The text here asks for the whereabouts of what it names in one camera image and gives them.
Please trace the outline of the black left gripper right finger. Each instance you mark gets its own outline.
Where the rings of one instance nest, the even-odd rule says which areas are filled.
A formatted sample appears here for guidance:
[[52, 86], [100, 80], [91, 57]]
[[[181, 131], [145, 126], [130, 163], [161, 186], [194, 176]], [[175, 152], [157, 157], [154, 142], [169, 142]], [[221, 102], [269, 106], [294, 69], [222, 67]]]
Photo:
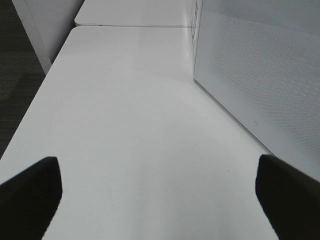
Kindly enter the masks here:
[[255, 194], [280, 240], [320, 238], [320, 183], [281, 159], [259, 157]]

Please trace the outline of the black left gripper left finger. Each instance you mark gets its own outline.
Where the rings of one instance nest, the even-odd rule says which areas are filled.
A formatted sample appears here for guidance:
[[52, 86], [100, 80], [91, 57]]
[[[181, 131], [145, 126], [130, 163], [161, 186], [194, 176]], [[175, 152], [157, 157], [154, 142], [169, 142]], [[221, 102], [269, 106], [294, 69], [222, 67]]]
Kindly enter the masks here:
[[63, 194], [58, 159], [45, 157], [0, 185], [0, 238], [40, 240]]

